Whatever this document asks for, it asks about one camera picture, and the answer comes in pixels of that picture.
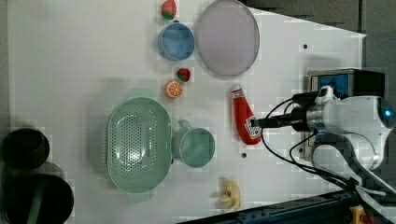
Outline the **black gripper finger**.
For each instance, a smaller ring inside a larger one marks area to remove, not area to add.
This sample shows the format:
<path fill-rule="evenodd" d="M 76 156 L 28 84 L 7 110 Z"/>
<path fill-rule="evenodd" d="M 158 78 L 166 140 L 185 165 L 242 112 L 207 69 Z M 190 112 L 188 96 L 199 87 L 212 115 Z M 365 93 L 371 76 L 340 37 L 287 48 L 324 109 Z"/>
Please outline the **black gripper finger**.
<path fill-rule="evenodd" d="M 250 121 L 252 127 L 279 127 L 280 123 L 277 119 L 252 119 Z"/>

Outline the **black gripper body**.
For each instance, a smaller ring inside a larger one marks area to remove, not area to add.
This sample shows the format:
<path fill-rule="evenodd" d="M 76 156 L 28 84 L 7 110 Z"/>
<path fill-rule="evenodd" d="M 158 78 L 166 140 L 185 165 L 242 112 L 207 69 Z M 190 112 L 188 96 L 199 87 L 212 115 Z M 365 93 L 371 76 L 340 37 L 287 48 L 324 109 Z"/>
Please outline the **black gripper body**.
<path fill-rule="evenodd" d="M 291 97 L 291 102 L 297 106 L 286 116 L 286 122 L 296 132 L 310 132 L 306 115 L 308 109 L 314 105 L 317 96 L 317 91 L 311 91 L 294 94 Z"/>

